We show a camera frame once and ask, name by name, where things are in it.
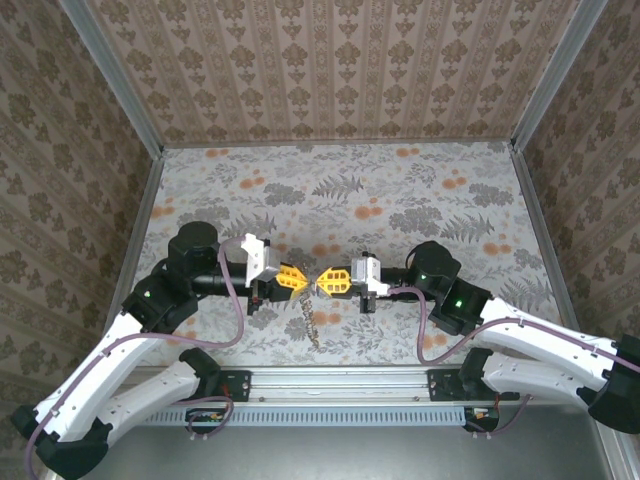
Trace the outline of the long aluminium base rail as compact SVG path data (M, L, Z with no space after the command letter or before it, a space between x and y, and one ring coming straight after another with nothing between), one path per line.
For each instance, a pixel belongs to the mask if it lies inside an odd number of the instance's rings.
M479 368L435 369L460 369L463 375L479 377L498 393L516 392L521 397L530 394L543 400L578 405L586 404L590 395L599 392L606 383L600 369L564 371L541 362L497 354ZM428 370L432 369L255 368L249 370L252 377L247 402L436 402L430 399ZM148 404L157 410L193 394L205 375L177 362L154 376L137 378L133 387L126 388L121 381L100 382L97 373L91 372L73 389L70 400L74 407L101 407L113 399L117 406ZM211 402L215 398L195 401Z

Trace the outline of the thin aluminium rail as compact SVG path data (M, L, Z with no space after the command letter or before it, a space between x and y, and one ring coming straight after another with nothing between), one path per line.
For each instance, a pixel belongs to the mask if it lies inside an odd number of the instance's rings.
M472 144L472 143L506 143L512 144L508 138L395 138L395 139L315 139L315 140L273 140L273 141L227 141L205 143L166 143L164 150L200 149L200 148L253 148L253 147L316 147L325 145L413 145L413 144Z

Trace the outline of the aluminium corner post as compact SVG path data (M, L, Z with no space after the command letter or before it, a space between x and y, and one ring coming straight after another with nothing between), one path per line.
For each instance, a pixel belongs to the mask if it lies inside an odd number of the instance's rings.
M608 0L579 1L511 136L515 151L524 151L607 3Z
M126 69L117 58L86 0L59 0L80 39L114 93L140 141L153 160L161 158L163 142L146 113Z

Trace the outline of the short aluminium frame rail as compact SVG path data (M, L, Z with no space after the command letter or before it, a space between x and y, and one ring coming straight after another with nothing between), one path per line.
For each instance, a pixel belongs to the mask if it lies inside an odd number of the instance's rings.
M632 435L593 421L596 449L609 480L640 480L640 454Z

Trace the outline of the metal keyring with chain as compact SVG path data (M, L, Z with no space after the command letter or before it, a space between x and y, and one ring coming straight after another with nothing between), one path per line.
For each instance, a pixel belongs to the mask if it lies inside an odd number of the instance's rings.
M305 331L306 335L311 342L312 348L320 352L321 344L319 340L319 332L317 329L317 325L314 321L314 310L312 305L312 293L309 287L305 288L299 296L299 304L302 311L302 316L304 319Z

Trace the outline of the grey sheet metal panel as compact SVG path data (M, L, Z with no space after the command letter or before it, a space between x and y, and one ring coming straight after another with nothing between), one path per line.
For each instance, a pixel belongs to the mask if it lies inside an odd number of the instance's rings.
M138 428L86 480L612 480L591 425L528 413L490 439L460 428Z

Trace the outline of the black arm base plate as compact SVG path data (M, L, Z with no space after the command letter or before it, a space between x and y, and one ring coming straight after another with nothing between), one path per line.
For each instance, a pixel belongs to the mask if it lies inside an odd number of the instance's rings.
M516 392L498 393L479 377L465 376L460 369L432 369L427 371L429 395L432 401L515 401Z
M249 370L221 370L200 379L196 391L180 402L209 397L226 397L234 402L247 402L251 390L252 373Z

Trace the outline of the small black connector board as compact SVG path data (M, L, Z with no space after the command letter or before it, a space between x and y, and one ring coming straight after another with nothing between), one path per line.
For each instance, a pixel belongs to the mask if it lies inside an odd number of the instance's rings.
M226 407L188 409L185 413L185 421L191 425L203 423L217 426L226 418L227 411Z
M471 433L491 433L498 428L500 414L495 407L465 407L463 428Z

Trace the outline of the floral patterned table cover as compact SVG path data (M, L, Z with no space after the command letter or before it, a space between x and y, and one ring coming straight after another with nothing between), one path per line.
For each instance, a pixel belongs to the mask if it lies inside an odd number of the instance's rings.
M165 165L134 281L167 253L184 224L214 225L221 239L251 233L308 278L369 252L401 267L426 240L445 246L461 277L563 325L506 143L325 145L176 149ZM239 342L216 353L228 366L413 365L419 307L311 291L321 351L312 348L299 297L265 304ZM227 341L229 300L203 300L179 334Z

